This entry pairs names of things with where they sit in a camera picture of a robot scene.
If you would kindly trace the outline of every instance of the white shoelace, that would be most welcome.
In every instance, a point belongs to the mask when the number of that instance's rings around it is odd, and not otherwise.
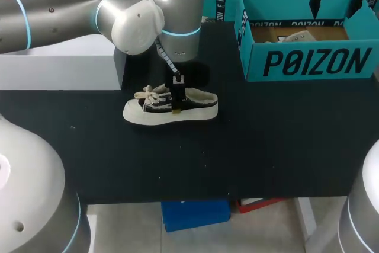
[[[148,85],[143,88],[144,92],[134,93],[134,97],[135,99],[145,99],[145,103],[149,105],[166,101],[166,98],[161,98],[158,93],[154,92],[155,89],[153,89],[151,85]]]

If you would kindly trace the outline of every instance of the sneaker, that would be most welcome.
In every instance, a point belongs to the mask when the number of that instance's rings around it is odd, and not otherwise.
[[[182,102],[182,110],[176,111],[171,107],[170,89],[164,84],[154,89],[148,85],[143,91],[135,93],[135,99],[125,105],[124,118],[131,123],[157,126],[175,121],[210,120],[217,116],[216,94],[186,88],[187,99]]]

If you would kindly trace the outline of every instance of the black tabletop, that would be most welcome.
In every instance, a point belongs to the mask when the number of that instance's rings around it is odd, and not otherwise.
[[[46,139],[89,204],[344,196],[379,139],[372,79],[246,82],[232,23],[202,28],[208,122],[131,125],[133,93],[163,82],[156,50],[131,57],[123,91],[1,91],[0,113]]]

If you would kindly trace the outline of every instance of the white rubber sole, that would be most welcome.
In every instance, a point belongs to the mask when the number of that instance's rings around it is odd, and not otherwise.
[[[202,121],[210,120],[217,116],[219,104],[208,108],[191,109],[181,111],[178,114],[170,113],[147,113],[138,104],[137,99],[129,100],[124,108],[124,119],[144,126],[158,126],[176,121]]]

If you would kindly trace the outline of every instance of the white block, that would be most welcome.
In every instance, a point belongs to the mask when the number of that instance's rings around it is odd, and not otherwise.
[[[126,54],[101,35],[0,55],[0,90],[120,90]]]
[[[294,201],[300,221],[301,231],[303,232],[304,240],[306,241],[317,228],[312,205],[310,204],[309,198],[296,198]]]

